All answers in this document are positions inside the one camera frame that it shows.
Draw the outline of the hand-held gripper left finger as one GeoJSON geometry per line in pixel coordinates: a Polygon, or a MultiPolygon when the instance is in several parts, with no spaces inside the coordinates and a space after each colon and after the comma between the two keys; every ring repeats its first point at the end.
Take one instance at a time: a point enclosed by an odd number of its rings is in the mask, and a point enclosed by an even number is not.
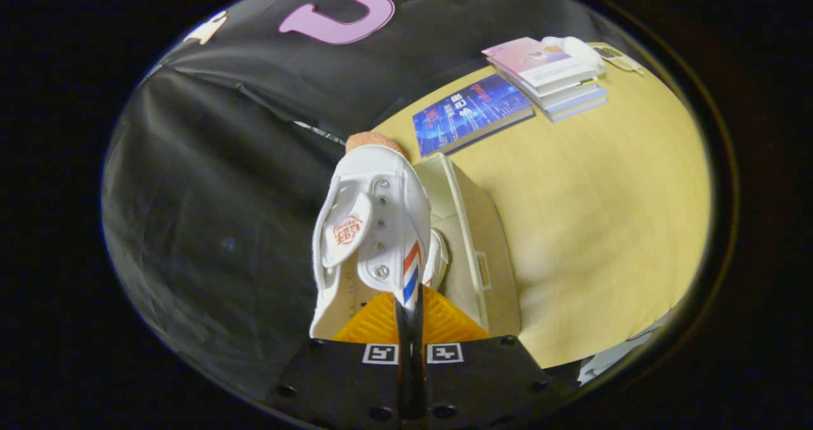
{"type": "Polygon", "coordinates": [[[334,338],[311,338],[267,392],[265,406],[303,426],[401,428],[409,348],[401,345],[397,300],[378,294],[334,338]]]}

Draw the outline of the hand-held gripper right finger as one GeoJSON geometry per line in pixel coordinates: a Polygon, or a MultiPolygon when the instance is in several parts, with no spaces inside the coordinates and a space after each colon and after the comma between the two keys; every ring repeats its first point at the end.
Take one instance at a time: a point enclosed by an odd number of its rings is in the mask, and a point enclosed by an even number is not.
{"type": "Polygon", "coordinates": [[[560,406],[560,385],[516,335],[491,337],[439,292],[421,287],[424,429],[521,429],[560,406]]]}

